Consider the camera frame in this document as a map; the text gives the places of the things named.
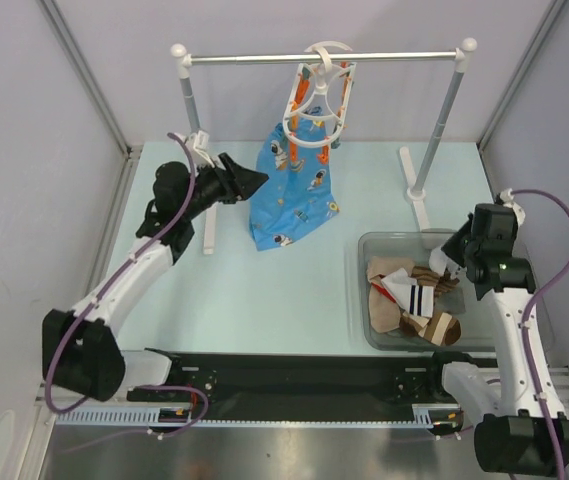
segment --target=light blue table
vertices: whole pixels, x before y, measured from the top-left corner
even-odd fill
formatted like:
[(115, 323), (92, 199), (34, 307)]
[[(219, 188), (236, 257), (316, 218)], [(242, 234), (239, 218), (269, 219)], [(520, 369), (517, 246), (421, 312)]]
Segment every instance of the light blue table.
[[(426, 143), (344, 143), (331, 152), (333, 193), (340, 214), (299, 242), (258, 253), (248, 231), (248, 202), (218, 209), (215, 253), (202, 253), (203, 215), (178, 263), (131, 312), (122, 349), (154, 347), (198, 353), (388, 355), (362, 331), (356, 278), (357, 242), (372, 231), (414, 232), (404, 199), (399, 148), (408, 145), (416, 170)], [(224, 142), (253, 168), (260, 142)], [(126, 256), (152, 198), (157, 167), (185, 161), (170, 142), (147, 143), (127, 201), (109, 271)], [(488, 182), (472, 143), (444, 143), (425, 189), (431, 226), (457, 229), (478, 202), (490, 202)]]

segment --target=rack pole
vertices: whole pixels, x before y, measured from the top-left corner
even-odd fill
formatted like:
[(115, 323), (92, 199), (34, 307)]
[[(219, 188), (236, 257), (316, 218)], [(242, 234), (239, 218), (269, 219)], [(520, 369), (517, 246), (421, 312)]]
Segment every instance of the rack pole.
[(201, 129), (201, 124), (200, 117), (197, 114), (197, 105), (195, 105), (193, 86), (191, 85), (191, 73), (189, 71), (191, 56), (188, 55), (186, 47), (180, 44), (175, 44), (171, 47), (171, 54), (177, 59), (177, 74), (180, 78), (180, 86), (182, 87), (186, 115), (188, 116), (191, 133), (195, 133)]
[(440, 110), (440, 114), (437, 117), (435, 128), (433, 129), (431, 138), (428, 141), (428, 147), (426, 148), (426, 153), (424, 153), (424, 158), (422, 159), (420, 172), (417, 175), (415, 184), (411, 187), (410, 190), (410, 193), (414, 196), (422, 195), (424, 182), (426, 182), (426, 177), (431, 168), (431, 165), (433, 164), (433, 159), (435, 158), (437, 147), (439, 147), (440, 141), (442, 140), (442, 134), (444, 133), (444, 128), (446, 127), (448, 116), (451, 113), (451, 108), (453, 108), (453, 102), (455, 102), (457, 91), (459, 90), (462, 79), (464, 78), (464, 73), (468, 68), (468, 62), (470, 61), (471, 55), (476, 48), (477, 42), (473, 38), (467, 38), (462, 42), (462, 48), (460, 49), (460, 55), (456, 61), (455, 71), (453, 72), (451, 83), (448, 86), (448, 91), (446, 92), (446, 97), (444, 98), (442, 109)]
[[(455, 50), (447, 52), (409, 52), (409, 53), (332, 53), (335, 62), (391, 62), (423, 60), (455, 60)], [(321, 63), (317, 53), (284, 55), (191, 55), (190, 65), (255, 65), (275, 63)]]

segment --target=blue bag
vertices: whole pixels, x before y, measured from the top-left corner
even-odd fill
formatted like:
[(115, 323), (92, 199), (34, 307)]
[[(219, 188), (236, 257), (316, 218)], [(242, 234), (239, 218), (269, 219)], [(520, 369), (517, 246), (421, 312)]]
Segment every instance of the blue bag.
[[(323, 122), (300, 118), (295, 135), (317, 142), (326, 137), (326, 128)], [(256, 169), (269, 180), (250, 200), (249, 227), (258, 250), (290, 245), (339, 213), (327, 150), (291, 145), (281, 123), (266, 139)]]

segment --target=metal frame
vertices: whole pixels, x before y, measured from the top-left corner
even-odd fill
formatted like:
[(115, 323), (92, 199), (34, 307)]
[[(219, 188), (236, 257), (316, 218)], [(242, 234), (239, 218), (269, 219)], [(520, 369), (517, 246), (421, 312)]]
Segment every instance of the metal frame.
[(568, 6), (569, 0), (553, 0), (546, 10), (546, 13), (544, 14), (544, 17), (542, 18), (539, 26), (537, 27), (537, 30), (533, 34), (533, 38), (526, 47), (524, 56), (520, 60), (520, 63), (517, 65), (515, 73), (511, 77), (506, 90), (502, 94), (502, 97), (497, 103), (495, 110), (493, 110), (493, 113), (490, 116), (489, 122), (480, 135), (480, 140), (478, 142), (480, 155), (486, 150), (486, 147), (491, 141), (491, 138), (493, 137), (497, 126), (502, 121), (502, 118), (504, 118), (504, 115), (506, 114), (508, 108), (511, 106), (517, 92), (519, 92), (520, 88), (522, 87), (524, 80), (528, 77), (533, 63), (546, 44), (546, 40), (559, 23)]
[(113, 192), (109, 213), (106, 218), (104, 230), (102, 231), (95, 261), (93, 262), (93, 268), (91, 269), (88, 284), (85, 288), (86, 294), (93, 290), (106, 276), (108, 263), (111, 258), (111, 253), (113, 252), (113, 247), (115, 246), (115, 238), (117, 237), (120, 222), (124, 216), (126, 199), (131, 191), (141, 154), (142, 146), (131, 147), (126, 162), (122, 165), (120, 178)]
[[(400, 158), (404, 169), (404, 175), (408, 184), (407, 197), (413, 205), (415, 216), (420, 230), (430, 227), (426, 209), (424, 208), (424, 184), (428, 172), (433, 164), (433, 159), (437, 153), (442, 134), (446, 127), (448, 116), (453, 108), (455, 97), (464, 78), (464, 73), (468, 67), (470, 58), (477, 48), (477, 42), (472, 38), (465, 39), (460, 48), (443, 52), (400, 52), (400, 53), (338, 53), (331, 54), (331, 60), (337, 62), (397, 62), (397, 61), (453, 61), (455, 69), (449, 83), (446, 96), (440, 109), (440, 114), (435, 123), (435, 128), (428, 142), (428, 147), (422, 159), (420, 171), (417, 176), (413, 169), (408, 147), (403, 147)], [(319, 53), (305, 54), (281, 54), (281, 55), (191, 55), (184, 45), (176, 44), (171, 48), (171, 54), (177, 60), (177, 71), (180, 79), (180, 87), (186, 107), (191, 133), (201, 129), (195, 94), (191, 84), (190, 69), (196, 65), (271, 65), (283, 63), (321, 63), (322, 57)], [(210, 254), (213, 251), (215, 236), (215, 215), (216, 211), (210, 209), (206, 212), (206, 223), (204, 228), (204, 238), (207, 243), (204, 246), (204, 253)]]
[(75, 70), (82, 85), (84, 85), (88, 97), (97, 109), (97, 113), (108, 129), (113, 141), (117, 144), (122, 154), (128, 155), (130, 148), (126, 143), (122, 129), (117, 123), (113, 111), (106, 101), (106, 97), (100, 89), (97, 80), (95, 80), (93, 72), (91, 72), (75, 37), (71, 33), (62, 11), (57, 3), (55, 3), (55, 0), (37, 0), (37, 3), (42, 8), (46, 20), (51, 26), (64, 53), (66, 53), (66, 57), (73, 67), (73, 70)]
[[(210, 355), (194, 355), (194, 356), (195, 357), (206, 356), (209, 359), (214, 359), (217, 357), (217, 358), (219, 358), (219, 360), (218, 360), (219, 365), (227, 364), (229, 362), (229, 359), (232, 359), (233, 357), (244, 357), (244, 358), (250, 357), (250, 355), (239, 356), (239, 355), (231, 355), (231, 354), (210, 354)], [(278, 358), (278, 357), (285, 357), (285, 356), (284, 355), (273, 356), (273, 358)], [(365, 357), (349, 357), (349, 358), (364, 359)], [(417, 361), (419, 359), (419, 357), (413, 357), (412, 359)], [(388, 357), (379, 357), (379, 358), (375, 358), (375, 360), (386, 361), (386, 362), (389, 362), (389, 361), (392, 362), (393, 361), (392, 358), (388, 358)], [(409, 360), (409, 357), (405, 357), (405, 358), (403, 358), (403, 360), (405, 360), (405, 361)], [(420, 364), (423, 364), (425, 361), (427, 361), (427, 359), (422, 358), (420, 360)], [(426, 372), (425, 368), (406, 367), (403, 370), (407, 375), (410, 373), (425, 373)], [(495, 379), (495, 378), (500, 377), (499, 369), (495, 368), (495, 367), (483, 367), (483, 368), (480, 368), (480, 372), (482, 373), (482, 376), (486, 380), (491, 380), (491, 379)], [(394, 373), (397, 373), (397, 372), (389, 372), (389, 376), (392, 376)], [(560, 398), (560, 400), (561, 400), (562, 404), (564, 405), (564, 407), (566, 408), (566, 410), (569, 410), (569, 369), (567, 367), (549, 368), (549, 373), (551, 375), (553, 387), (557, 391), (558, 397)], [(186, 408), (188, 406), (188, 404), (183, 403), (183, 402), (171, 402), (171, 403), (133, 402), (127, 398), (128, 393), (129, 393), (129, 391), (127, 389), (120, 389), (113, 396), (113, 398), (111, 398), (107, 402), (98, 402), (97, 400), (89, 399), (82, 407), (77, 408), (73, 412), (82, 412), (84, 410), (85, 411), (92, 411), (92, 409), (95, 409), (96, 407), (101, 407), (101, 408), (107, 409), (109, 411), (116, 411), (119, 409), (130, 409), (133, 407), (144, 408), (144, 409), (148, 409), (148, 408), (159, 409), (159, 408)], [(70, 392), (70, 391), (65, 390), (63, 388), (53, 387), (53, 400), (57, 404), (62, 404), (62, 405), (71, 404), (73, 402), (76, 402), (80, 397), (81, 396), (78, 395), (77, 393)], [(46, 410), (46, 404), (44, 402), (44, 384), (43, 383), (40, 385), (40, 389), (39, 389), (39, 392), (37, 395), (37, 400), (36, 400), (35, 405), (37, 407), (41, 407), (41, 408), (44, 408)], [(420, 400), (418, 400), (416, 403), (412, 404), (412, 406), (414, 408), (420, 407), (420, 408), (428, 408), (431, 410), (437, 410), (437, 409), (454, 410), (456, 408), (459, 408), (459, 405), (456, 403), (425, 403), (424, 399), (422, 397), (420, 397)], [(235, 423), (234, 421), (224, 420), (224, 419), (208, 420), (207, 422), (208, 422), (208, 425), (229, 426), (229, 427), (232, 427)], [(258, 424), (265, 424), (265, 425), (267, 424), (268, 426), (279, 425), (280, 427), (287, 427), (287, 426), (292, 425), (293, 423), (296, 423), (296, 424), (297, 423), (305, 423), (308, 425), (315, 424), (314, 422), (266, 422), (266, 421), (251, 421), (251, 423), (254, 425), (258, 425)], [(360, 422), (350, 422), (350, 423), (354, 426), (360, 425), (361, 427), (365, 427), (365, 426), (371, 424), (371, 422), (361, 422), (361, 424), (360, 424)], [(98, 422), (98, 421), (94, 422), (94, 425), (101, 425), (101, 424), (102, 423)], [(139, 426), (138, 422), (131, 422), (129, 424), (126, 424), (126, 423), (121, 423), (119, 421), (118, 421), (117, 425), (118, 426)], [(317, 422), (317, 425), (329, 426), (330, 422)]]
[(33, 409), (35, 421), (22, 461), (19, 464), (18, 471), (13, 476), (15, 480), (40, 478), (48, 444), (55, 426), (56, 415), (51, 413), (46, 406), (35, 406)]

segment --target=metal plate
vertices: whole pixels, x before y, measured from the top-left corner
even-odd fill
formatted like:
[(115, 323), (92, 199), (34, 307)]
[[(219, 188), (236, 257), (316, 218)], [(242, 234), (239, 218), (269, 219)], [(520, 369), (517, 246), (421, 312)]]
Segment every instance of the metal plate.
[(40, 480), (504, 480), (480, 470), (472, 433), (435, 441), (383, 429), (194, 428), (161, 442), (116, 429), (56, 427)]

